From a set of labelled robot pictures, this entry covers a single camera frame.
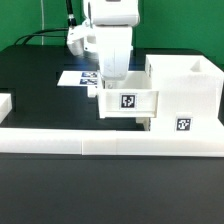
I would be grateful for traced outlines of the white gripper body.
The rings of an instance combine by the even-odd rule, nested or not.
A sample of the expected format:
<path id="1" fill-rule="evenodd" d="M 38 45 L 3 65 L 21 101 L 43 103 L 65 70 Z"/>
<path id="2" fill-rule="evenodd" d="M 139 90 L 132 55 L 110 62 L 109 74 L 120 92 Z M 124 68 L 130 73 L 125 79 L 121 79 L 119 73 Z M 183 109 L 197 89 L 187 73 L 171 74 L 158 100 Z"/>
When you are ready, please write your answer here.
<path id="1" fill-rule="evenodd" d="M 70 26 L 67 46 L 74 56 L 97 59 L 103 80 L 124 80 L 132 49 L 132 26 L 128 23 Z"/>

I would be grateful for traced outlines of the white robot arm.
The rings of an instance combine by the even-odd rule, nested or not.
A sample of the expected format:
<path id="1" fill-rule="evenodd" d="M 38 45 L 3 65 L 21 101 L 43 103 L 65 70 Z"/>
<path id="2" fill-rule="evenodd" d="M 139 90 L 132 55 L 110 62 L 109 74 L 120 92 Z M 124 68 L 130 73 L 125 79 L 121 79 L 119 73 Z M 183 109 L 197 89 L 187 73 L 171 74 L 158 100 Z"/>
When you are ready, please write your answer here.
<path id="1" fill-rule="evenodd" d="M 124 80 L 129 69 L 132 31 L 140 22 L 138 0 L 83 0 L 85 20 L 71 25 L 67 46 L 71 53 L 97 55 L 103 80 Z"/>

